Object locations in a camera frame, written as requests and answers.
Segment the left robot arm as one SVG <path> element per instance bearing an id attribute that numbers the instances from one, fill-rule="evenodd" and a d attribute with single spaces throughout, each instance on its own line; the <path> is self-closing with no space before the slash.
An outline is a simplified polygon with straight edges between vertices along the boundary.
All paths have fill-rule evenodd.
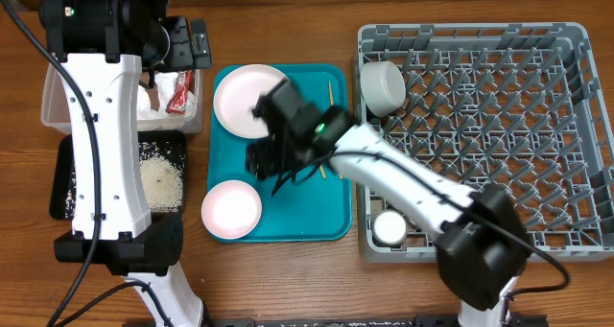
<path id="1" fill-rule="evenodd" d="M 202 301 L 179 262 L 179 213 L 155 213 L 141 179 L 136 102 L 143 74 L 202 67 L 169 0 L 42 0 L 38 13 L 68 105 L 76 205 L 56 258 L 102 264 L 135 288 L 157 326 L 202 326 Z"/>

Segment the grey bowl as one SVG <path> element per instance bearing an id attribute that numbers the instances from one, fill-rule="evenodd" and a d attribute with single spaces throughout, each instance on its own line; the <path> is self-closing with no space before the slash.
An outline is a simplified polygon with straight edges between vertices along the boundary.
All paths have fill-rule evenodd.
<path id="1" fill-rule="evenodd" d="M 391 61 L 365 63 L 360 71 L 360 85 L 366 107 L 377 117 L 393 113 L 405 101 L 402 73 Z"/>

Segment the red snack wrapper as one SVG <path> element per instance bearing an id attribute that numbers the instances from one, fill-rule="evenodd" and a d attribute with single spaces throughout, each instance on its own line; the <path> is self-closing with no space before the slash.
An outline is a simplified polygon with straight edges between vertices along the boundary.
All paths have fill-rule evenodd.
<path id="1" fill-rule="evenodd" d="M 177 76 L 175 92 L 166 106 L 166 112 L 183 115 L 188 105 L 188 92 L 194 80 L 194 71 L 180 72 Z"/>

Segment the pile of white rice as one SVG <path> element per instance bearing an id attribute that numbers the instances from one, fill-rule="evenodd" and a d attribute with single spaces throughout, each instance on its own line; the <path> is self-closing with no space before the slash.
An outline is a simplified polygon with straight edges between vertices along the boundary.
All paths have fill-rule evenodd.
<path id="1" fill-rule="evenodd" d="M 150 199 L 153 200 L 153 206 L 158 204 L 160 206 L 171 205 L 177 201 L 180 180 L 174 167 L 170 166 L 167 161 L 159 158 L 146 161 L 141 165 L 140 156 L 139 166 L 146 201 L 146 193 L 151 194 Z"/>

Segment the white cup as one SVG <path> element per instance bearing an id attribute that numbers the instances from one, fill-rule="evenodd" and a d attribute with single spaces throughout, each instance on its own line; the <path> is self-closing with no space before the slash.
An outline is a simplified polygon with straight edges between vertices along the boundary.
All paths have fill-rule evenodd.
<path id="1" fill-rule="evenodd" d="M 372 234 L 379 246 L 401 246 L 407 237 L 408 225 L 397 211 L 387 210 L 378 214 L 372 222 Z"/>

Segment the small white plate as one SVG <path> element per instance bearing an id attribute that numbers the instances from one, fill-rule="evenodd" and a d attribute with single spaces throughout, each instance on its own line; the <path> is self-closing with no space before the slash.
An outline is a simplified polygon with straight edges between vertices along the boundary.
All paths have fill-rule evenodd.
<path id="1" fill-rule="evenodd" d="M 262 202 L 256 190 L 240 180 L 215 185 L 205 195 L 201 219 L 205 229 L 222 240 L 237 240 L 259 223 Z"/>

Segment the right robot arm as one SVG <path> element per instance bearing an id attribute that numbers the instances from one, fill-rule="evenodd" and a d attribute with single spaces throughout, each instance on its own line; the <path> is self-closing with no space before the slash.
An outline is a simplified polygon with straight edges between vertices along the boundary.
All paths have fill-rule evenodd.
<path id="1" fill-rule="evenodd" d="M 506 192 L 480 191 L 448 179 L 403 154 L 346 109 L 320 110 L 282 79 L 249 113 L 268 136 L 248 146 L 246 167 L 280 189 L 304 168 L 325 165 L 362 184 L 408 216 L 436 247 L 437 269 L 461 301 L 461 326 L 506 326 L 508 303 L 529 251 L 526 228 Z"/>

